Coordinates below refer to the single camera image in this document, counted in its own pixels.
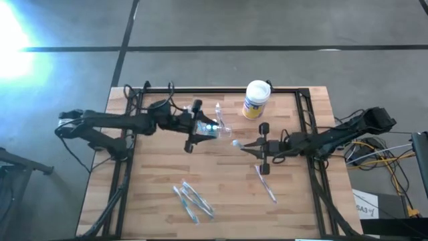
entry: yellow cable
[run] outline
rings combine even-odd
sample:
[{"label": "yellow cable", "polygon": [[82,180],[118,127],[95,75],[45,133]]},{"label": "yellow cable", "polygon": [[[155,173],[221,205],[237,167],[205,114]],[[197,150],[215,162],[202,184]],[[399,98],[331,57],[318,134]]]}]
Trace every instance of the yellow cable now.
[{"label": "yellow cable", "polygon": [[[368,148],[371,148],[372,150],[375,150],[374,147],[372,147],[371,145],[369,145],[367,143],[363,143],[363,142],[360,142],[360,141],[353,141],[352,143],[353,144],[358,144],[358,145],[364,145],[364,146],[366,146]],[[385,166],[388,168],[389,172],[393,176],[395,191],[397,191],[398,195],[403,195],[400,192],[399,184],[398,184],[398,181],[397,181],[397,177],[395,176],[395,173],[393,172],[393,170],[389,166],[388,161],[398,161],[399,159],[404,159],[404,158],[407,158],[407,157],[412,157],[414,155],[415,155],[415,153],[410,153],[410,154],[407,154],[407,155],[403,155],[402,157],[399,157],[399,158],[390,158],[390,159],[385,159],[383,156],[380,155],[380,157],[381,157],[382,160],[380,160],[380,161],[369,161],[369,162],[366,162],[364,164],[373,164],[373,163],[380,163],[380,162],[385,163]],[[348,169],[356,169],[356,168],[359,168],[359,167],[360,167],[360,165],[356,166],[356,167],[348,167]],[[414,210],[409,205],[407,206],[407,212],[408,212],[409,216],[411,216],[411,217],[412,216],[418,216],[418,214],[419,214],[419,210]]]},{"label": "yellow cable", "polygon": [[[369,145],[369,144],[367,144],[367,143],[363,143],[363,142],[360,142],[360,141],[353,141],[352,142],[353,144],[358,144],[358,145],[364,145],[364,146],[366,146],[366,147],[368,147],[368,148],[370,148],[370,149],[372,149],[372,150],[375,150],[376,148],[374,148],[372,145]],[[388,161],[386,161],[385,160],[385,158],[383,157],[383,156],[380,156],[381,157],[381,161],[383,162],[383,163],[385,163],[385,166],[387,167],[387,169],[388,169],[388,171],[391,173],[391,175],[393,176],[393,181],[394,181],[394,187],[395,187],[395,191],[397,191],[397,194],[398,195],[401,195],[401,192],[400,192],[400,189],[399,189],[399,182],[397,181],[397,177],[395,176],[395,173],[394,173],[394,171],[391,169],[391,167],[389,166],[389,163],[388,163]]]},{"label": "yellow cable", "polygon": [[[409,153],[409,154],[407,154],[407,155],[403,155],[402,157],[400,157],[399,158],[399,160],[401,160],[401,159],[406,159],[406,158],[409,158],[409,157],[414,157],[415,156],[415,154],[414,153]],[[395,161],[397,158],[389,158],[389,159],[383,159],[383,160],[378,160],[378,161],[368,161],[368,162],[366,162],[366,163],[364,163],[365,165],[366,164],[374,164],[374,163],[381,163],[381,162],[384,162],[384,161]],[[357,168],[359,168],[360,166],[356,166],[356,167],[348,167],[348,169],[357,169]]]}]

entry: wooden table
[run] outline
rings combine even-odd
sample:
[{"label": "wooden table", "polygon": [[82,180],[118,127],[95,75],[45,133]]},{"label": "wooden table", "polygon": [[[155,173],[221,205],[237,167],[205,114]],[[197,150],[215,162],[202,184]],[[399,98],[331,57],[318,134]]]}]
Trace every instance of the wooden table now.
[{"label": "wooden table", "polygon": [[[310,87],[310,93],[317,124],[333,125],[326,87]],[[145,94],[143,103],[146,106],[165,96]],[[210,118],[215,118],[215,105],[220,103],[224,121],[233,127],[232,137],[199,143],[193,154],[188,154],[183,151],[187,139],[184,134],[158,130],[150,137],[139,135],[122,238],[318,238],[306,159],[287,158],[282,164],[271,164],[271,174],[265,179],[278,200],[274,204],[255,172],[254,165],[259,160],[231,145],[233,139],[254,141],[262,122],[270,124],[269,139],[279,139],[282,129],[289,133],[300,131],[294,96],[272,94],[263,116],[257,120],[243,117],[244,94],[175,94],[173,99],[178,106],[187,106],[196,98],[203,101],[204,113]],[[113,88],[107,112],[122,114],[125,106],[122,88]],[[111,137],[120,135],[120,130],[102,132]],[[106,152],[97,153],[94,165],[107,157]],[[111,161],[91,174],[77,234],[83,234],[106,207],[113,169]],[[331,158],[327,172],[336,207],[361,233],[343,159]],[[172,186],[180,186],[183,179],[215,208],[214,220],[191,206],[201,221],[197,226],[192,223],[172,191]],[[327,215],[324,217],[329,226]]]}]

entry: concrete floor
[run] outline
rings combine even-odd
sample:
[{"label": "concrete floor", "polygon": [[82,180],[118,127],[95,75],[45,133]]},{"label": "concrete floor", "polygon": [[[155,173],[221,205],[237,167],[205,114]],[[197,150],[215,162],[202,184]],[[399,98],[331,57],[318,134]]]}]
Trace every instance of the concrete floor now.
[{"label": "concrete floor", "polygon": [[[132,0],[0,1],[0,18],[14,19],[2,21],[10,32],[0,39],[0,51],[8,53],[0,56],[0,146],[55,166],[51,176],[31,177],[8,240],[74,236],[88,174],[54,129],[61,111],[105,109],[118,58],[117,52],[9,56],[10,46],[120,46],[131,5]],[[427,24],[417,0],[142,0],[130,46],[428,44]],[[169,80],[176,86],[245,86],[255,79],[327,86],[336,116],[383,106],[397,120],[396,131],[425,131],[427,63],[428,51],[415,50],[128,53],[119,86],[145,80],[154,86]],[[397,134],[382,138],[390,146],[409,140]],[[91,164],[93,152],[85,142],[68,143]],[[416,160],[403,161],[403,167],[414,206],[428,216]],[[386,169],[349,174],[353,188],[395,193]]]}]

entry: black metal frame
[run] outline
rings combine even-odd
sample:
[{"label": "black metal frame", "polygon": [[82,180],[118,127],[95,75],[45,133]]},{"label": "black metal frame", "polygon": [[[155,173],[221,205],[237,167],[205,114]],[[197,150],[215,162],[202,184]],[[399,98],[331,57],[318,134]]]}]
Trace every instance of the black metal frame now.
[{"label": "black metal frame", "polygon": [[[139,94],[138,96],[138,102],[137,105],[139,107],[142,106],[142,101],[143,101],[143,95],[145,93],[147,94],[168,94],[169,91],[166,88],[143,88],[144,91],[142,91],[142,94]],[[206,94],[206,93],[220,93],[220,94],[225,94],[225,93],[242,93],[245,94],[246,89],[245,88],[177,88],[175,90],[175,93],[179,94]],[[300,128],[303,132],[308,132],[307,128],[306,128],[306,120],[305,120],[305,116],[304,116],[304,108],[303,108],[303,104],[302,104],[302,99],[304,98],[305,102],[306,102],[306,108],[310,114],[314,114],[314,110],[312,107],[312,100],[310,98],[310,91],[308,88],[276,88],[272,90],[272,93],[282,93],[282,94],[294,94],[295,99],[296,99],[296,106],[297,106],[297,110],[298,110],[298,116],[299,116],[299,120],[300,120]],[[129,110],[130,108],[130,102],[128,101],[127,105],[126,105],[126,109]],[[126,135],[127,130],[122,130],[122,136],[124,137]],[[104,222],[103,226],[103,231],[101,233],[101,236],[91,236],[91,237],[76,237],[74,239],[71,240],[117,240],[120,239],[121,234],[122,234],[122,227],[123,227],[123,221],[124,221],[124,215],[125,215],[125,209],[126,209],[126,197],[128,195],[128,186],[130,183],[130,172],[132,169],[132,163],[133,163],[133,153],[135,151],[135,145],[133,145],[132,149],[131,149],[131,156],[125,161],[126,162],[126,169],[125,169],[125,176],[124,176],[124,187],[123,190],[121,190],[121,196],[120,196],[120,206],[119,206],[119,210],[118,210],[118,220],[116,223],[116,229],[114,231],[114,234],[110,234],[110,225],[111,225],[111,212],[113,210],[113,208],[110,207],[110,211],[107,215],[107,218]],[[326,168],[324,166],[324,163],[319,163],[319,172],[321,174],[321,180],[322,180],[322,189],[321,189],[321,185],[318,183],[318,180],[316,179],[316,172],[315,172],[315,161],[310,158],[307,157],[306,158],[307,163],[308,163],[308,174],[309,174],[309,178],[310,178],[310,183],[312,186],[312,195],[314,198],[314,207],[315,207],[315,214],[316,214],[316,219],[317,219],[317,223],[318,223],[318,229],[319,229],[319,233],[320,233],[320,237],[326,237],[327,233],[326,233],[326,226],[324,223],[324,215],[322,213],[322,208],[321,208],[321,202],[320,199],[323,199],[324,203],[325,202],[330,202],[330,205],[327,205],[327,211],[328,211],[328,215],[329,215],[329,219],[330,219],[330,225],[331,225],[331,230],[332,230],[332,235],[333,236],[337,236],[338,237],[338,225],[337,225],[337,215],[338,215],[338,211],[336,210],[336,208],[333,206],[332,203],[332,199],[331,199],[331,193],[330,193],[330,187],[328,184],[328,178],[327,178],[327,172],[326,172]],[[120,169],[122,166],[122,162],[116,162],[115,167],[114,167],[114,174],[113,174],[113,178],[112,178],[112,184],[110,186],[110,195],[109,195],[109,206],[111,206],[111,201],[118,201],[117,196],[115,196],[115,193],[118,190],[118,182],[119,182],[119,178],[120,178]],[[352,232],[345,232],[347,235],[352,235],[354,233]]]}]

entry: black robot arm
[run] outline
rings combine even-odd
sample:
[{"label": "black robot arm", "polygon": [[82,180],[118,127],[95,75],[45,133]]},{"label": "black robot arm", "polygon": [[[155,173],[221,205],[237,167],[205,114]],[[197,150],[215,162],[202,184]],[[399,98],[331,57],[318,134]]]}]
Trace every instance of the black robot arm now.
[{"label": "black robot arm", "polygon": [[243,148],[242,151],[263,159],[260,165],[261,173],[269,174],[270,168],[267,157],[277,158],[295,157],[305,155],[317,159],[325,159],[331,155],[339,145],[366,134],[379,135],[388,132],[397,122],[391,118],[384,108],[374,107],[362,112],[362,114],[351,118],[349,121],[332,127],[320,134],[307,134],[303,132],[287,134],[284,140],[266,140],[269,133],[269,124],[261,123],[259,132],[262,135],[256,142],[246,144],[244,147],[260,146],[259,150]]},{"label": "black robot arm", "polygon": [[156,132],[156,127],[159,127],[163,130],[188,134],[185,151],[192,153],[193,144],[215,138],[196,133],[197,122],[217,125],[203,114],[201,106],[202,101],[195,100],[191,112],[183,110],[179,115],[171,114],[171,104],[165,100],[151,104],[143,110],[145,113],[134,116],[101,113],[93,110],[72,110],[60,113],[59,127],[55,130],[55,134],[62,139],[82,138],[89,142],[89,147],[95,150],[106,149],[114,159],[123,160],[128,156],[126,139],[122,137],[114,139],[93,129],[94,127],[128,129],[132,130],[134,134],[142,135],[152,135]]}]

